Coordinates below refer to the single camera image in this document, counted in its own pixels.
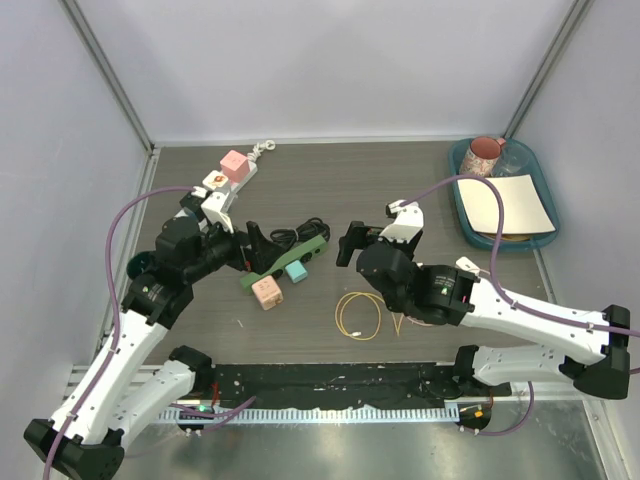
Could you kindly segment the teal plug adapter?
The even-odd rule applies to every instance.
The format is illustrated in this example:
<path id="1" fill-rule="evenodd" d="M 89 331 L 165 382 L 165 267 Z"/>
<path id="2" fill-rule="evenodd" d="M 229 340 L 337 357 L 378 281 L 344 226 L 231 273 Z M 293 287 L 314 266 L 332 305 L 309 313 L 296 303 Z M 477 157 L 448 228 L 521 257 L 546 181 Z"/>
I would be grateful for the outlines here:
<path id="1" fill-rule="evenodd" d="M 285 267 L 285 272 L 290 281 L 297 284 L 308 277 L 308 271 L 300 260 L 291 262 Z"/>

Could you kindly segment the light pink cube adapter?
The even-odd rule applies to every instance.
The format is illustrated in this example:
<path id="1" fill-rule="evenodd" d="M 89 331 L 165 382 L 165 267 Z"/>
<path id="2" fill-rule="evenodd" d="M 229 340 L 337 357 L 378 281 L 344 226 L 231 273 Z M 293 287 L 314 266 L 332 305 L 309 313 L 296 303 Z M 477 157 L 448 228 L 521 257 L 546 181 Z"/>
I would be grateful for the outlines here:
<path id="1" fill-rule="evenodd" d="M 271 276 L 266 276 L 251 285 L 252 292 L 262 309 L 267 311 L 284 300 L 283 293 L 277 281 Z"/>

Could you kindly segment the green power strip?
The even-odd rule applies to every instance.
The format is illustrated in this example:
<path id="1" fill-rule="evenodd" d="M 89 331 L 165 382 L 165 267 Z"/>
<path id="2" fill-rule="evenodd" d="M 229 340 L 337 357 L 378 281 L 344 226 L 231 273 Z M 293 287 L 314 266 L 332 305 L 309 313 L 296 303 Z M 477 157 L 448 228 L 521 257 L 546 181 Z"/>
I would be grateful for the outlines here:
<path id="1" fill-rule="evenodd" d="M 246 293 L 249 293 L 254 283 L 267 276 L 273 276 L 277 272 L 283 274 L 285 267 L 295 261 L 300 261 L 302 264 L 308 263 L 313 258 L 324 254 L 327 249 L 328 242 L 321 235 L 317 235 L 283 254 L 264 273 L 250 272 L 246 274 L 240 279 L 240 285 Z"/>

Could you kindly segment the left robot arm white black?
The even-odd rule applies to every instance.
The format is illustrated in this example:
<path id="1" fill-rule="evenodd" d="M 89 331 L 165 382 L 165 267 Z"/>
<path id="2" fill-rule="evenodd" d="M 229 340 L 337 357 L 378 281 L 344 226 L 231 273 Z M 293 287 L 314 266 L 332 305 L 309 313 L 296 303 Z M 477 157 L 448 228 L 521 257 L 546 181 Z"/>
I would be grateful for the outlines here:
<path id="1" fill-rule="evenodd" d="M 205 397 L 213 385 L 209 356 L 187 346 L 172 351 L 161 369 L 127 395 L 139 367 L 193 300 L 193 286 L 229 266 L 266 272 L 284 254 L 255 222 L 227 231 L 221 222 L 193 216 L 165 222 L 150 252 L 129 263 L 131 283 L 111 300 L 113 328 L 88 372 L 47 419 L 34 419 L 24 438 L 44 462 L 43 476 L 110 479 L 135 437 L 170 403 Z"/>

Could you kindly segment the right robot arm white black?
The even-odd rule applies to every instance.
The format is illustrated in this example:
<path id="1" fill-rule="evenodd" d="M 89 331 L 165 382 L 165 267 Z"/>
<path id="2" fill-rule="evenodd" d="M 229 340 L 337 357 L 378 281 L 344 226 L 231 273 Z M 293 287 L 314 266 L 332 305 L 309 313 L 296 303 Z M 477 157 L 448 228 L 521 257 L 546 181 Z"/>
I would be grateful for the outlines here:
<path id="1" fill-rule="evenodd" d="M 602 311 L 561 307 L 513 292 L 498 292 L 468 260 L 454 266 L 413 260 L 415 240 L 388 240 L 381 229 L 354 221 L 339 240 L 336 264 L 357 272 L 387 309 L 430 325 L 480 328 L 526 341 L 524 347 L 477 345 L 458 350 L 451 380 L 465 395 L 506 382 L 570 383 L 607 400 L 627 397 L 630 312 L 612 304 Z"/>

